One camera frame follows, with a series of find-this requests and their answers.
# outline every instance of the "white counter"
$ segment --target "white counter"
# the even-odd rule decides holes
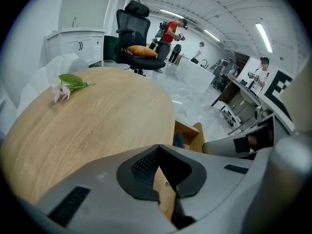
[[[45,36],[45,39],[48,40],[49,38],[56,36],[60,33],[65,32],[75,32],[75,31],[93,31],[93,32],[106,32],[105,29],[97,29],[97,28],[86,28],[86,27],[71,27],[71,28],[61,28],[56,31],[53,31],[51,34]]]
[[[45,36],[48,60],[75,53],[88,65],[101,61],[106,30],[96,28],[61,28]]]
[[[181,61],[176,68],[176,75],[187,85],[192,86],[203,93],[215,78],[214,74],[185,58],[181,58]]]

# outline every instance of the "office chair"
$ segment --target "office chair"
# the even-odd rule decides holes
[[[135,73],[143,75],[143,69],[154,70],[163,68],[166,63],[155,57],[135,57],[126,54],[128,47],[133,45],[146,46],[147,32],[151,22],[146,19],[150,13],[147,6],[131,0],[125,10],[117,10],[119,41],[116,46],[116,63],[125,63]]]

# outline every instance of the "tiled floor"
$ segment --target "tiled floor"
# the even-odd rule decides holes
[[[106,63],[105,66],[125,68],[123,64]],[[176,65],[167,63],[162,68],[162,74],[149,70],[144,70],[144,74],[146,78],[156,82],[171,96],[178,120],[190,125],[197,122],[202,123],[207,141],[227,137],[227,133],[232,130],[232,127],[223,118],[222,113],[211,106],[220,92],[210,85],[203,94],[197,89],[186,85],[176,76],[176,68]]]

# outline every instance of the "round wooden table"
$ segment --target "round wooden table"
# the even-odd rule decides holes
[[[151,144],[172,144],[170,97],[147,78],[116,68],[76,73],[96,82],[54,103],[51,88],[19,116],[1,149],[11,190],[35,204],[84,164]]]

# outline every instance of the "black vent grille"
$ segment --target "black vent grille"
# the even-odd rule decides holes
[[[83,203],[90,189],[76,186],[70,194],[48,215],[48,217],[65,227]]]
[[[240,173],[240,174],[246,174],[248,172],[248,168],[234,166],[234,165],[226,165],[224,169],[227,169],[236,173]]]
[[[159,163],[157,150],[154,150],[144,158],[138,160],[131,167],[131,171],[137,181],[153,186],[158,167]]]

